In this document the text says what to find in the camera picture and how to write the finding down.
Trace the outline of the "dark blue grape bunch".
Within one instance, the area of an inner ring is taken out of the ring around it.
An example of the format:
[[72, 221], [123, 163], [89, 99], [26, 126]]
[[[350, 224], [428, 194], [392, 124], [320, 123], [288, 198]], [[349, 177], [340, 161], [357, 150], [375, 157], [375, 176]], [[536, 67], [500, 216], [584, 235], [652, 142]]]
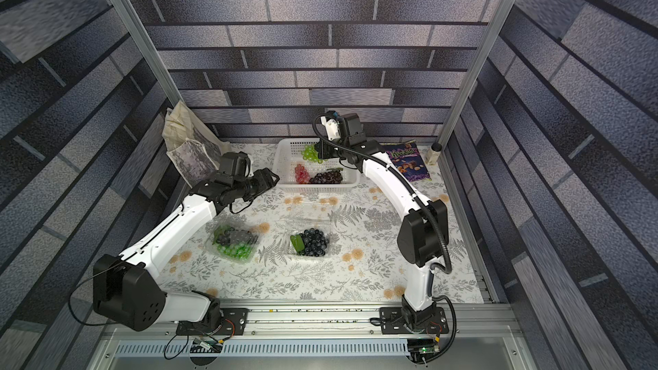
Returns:
[[330, 240], [324, 231], [319, 229], [307, 229], [300, 235], [303, 249], [298, 254], [306, 257], [323, 257], [327, 254]]

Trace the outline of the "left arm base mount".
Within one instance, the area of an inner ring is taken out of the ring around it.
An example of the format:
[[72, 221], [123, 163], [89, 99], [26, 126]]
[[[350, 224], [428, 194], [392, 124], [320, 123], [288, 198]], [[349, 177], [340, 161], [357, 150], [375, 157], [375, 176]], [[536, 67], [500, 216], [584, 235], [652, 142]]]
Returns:
[[177, 336], [242, 336], [247, 324], [247, 308], [221, 308], [211, 313], [201, 322], [180, 321], [176, 328]]

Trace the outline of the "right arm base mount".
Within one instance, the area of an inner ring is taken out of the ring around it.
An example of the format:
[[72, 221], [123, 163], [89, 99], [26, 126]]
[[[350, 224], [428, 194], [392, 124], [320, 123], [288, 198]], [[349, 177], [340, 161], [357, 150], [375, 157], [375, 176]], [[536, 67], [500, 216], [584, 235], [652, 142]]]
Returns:
[[407, 307], [380, 308], [370, 322], [385, 335], [444, 335], [450, 332], [443, 308], [430, 306], [421, 312]]

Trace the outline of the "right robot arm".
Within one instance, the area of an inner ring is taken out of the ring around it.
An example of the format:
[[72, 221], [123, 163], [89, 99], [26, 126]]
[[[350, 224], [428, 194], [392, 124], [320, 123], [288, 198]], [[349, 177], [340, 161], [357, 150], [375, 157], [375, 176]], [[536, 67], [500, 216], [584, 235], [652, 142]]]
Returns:
[[452, 273], [447, 205], [420, 193], [374, 140], [344, 147], [321, 138], [315, 144], [315, 151], [320, 159], [339, 159], [352, 164], [375, 183], [399, 214], [401, 226], [397, 245], [411, 265], [407, 271], [401, 315], [411, 332], [420, 332], [430, 325], [435, 315], [435, 275], [437, 272]]

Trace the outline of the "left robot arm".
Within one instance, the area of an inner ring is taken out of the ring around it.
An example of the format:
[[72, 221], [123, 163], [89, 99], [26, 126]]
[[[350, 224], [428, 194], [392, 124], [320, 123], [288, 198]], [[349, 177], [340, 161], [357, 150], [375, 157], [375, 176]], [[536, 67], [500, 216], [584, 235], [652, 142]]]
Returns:
[[218, 175], [193, 187], [183, 203], [144, 238], [119, 255], [104, 255], [94, 265], [94, 312], [141, 332], [176, 322], [179, 335], [217, 331], [223, 313], [217, 297], [199, 291], [163, 291], [156, 279], [170, 259], [207, 222], [235, 200], [251, 202], [274, 188], [279, 177], [269, 169], [251, 176]]

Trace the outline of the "small black grape bunch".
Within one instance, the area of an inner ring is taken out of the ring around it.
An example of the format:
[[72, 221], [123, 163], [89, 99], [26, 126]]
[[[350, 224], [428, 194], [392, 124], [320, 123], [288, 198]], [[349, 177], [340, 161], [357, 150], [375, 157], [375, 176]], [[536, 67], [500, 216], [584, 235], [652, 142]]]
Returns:
[[219, 246], [229, 248], [230, 246], [248, 246], [252, 247], [258, 242], [257, 234], [244, 230], [227, 230], [221, 231], [215, 238], [215, 243]]

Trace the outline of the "clear plastic clamshell container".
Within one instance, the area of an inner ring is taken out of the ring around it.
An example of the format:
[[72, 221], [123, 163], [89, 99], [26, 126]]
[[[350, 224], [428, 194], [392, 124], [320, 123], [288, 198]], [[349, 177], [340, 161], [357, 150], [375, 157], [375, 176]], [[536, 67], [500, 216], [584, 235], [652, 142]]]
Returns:
[[250, 262], [261, 242], [255, 226], [236, 215], [218, 216], [204, 226], [204, 233], [204, 250], [230, 262]]

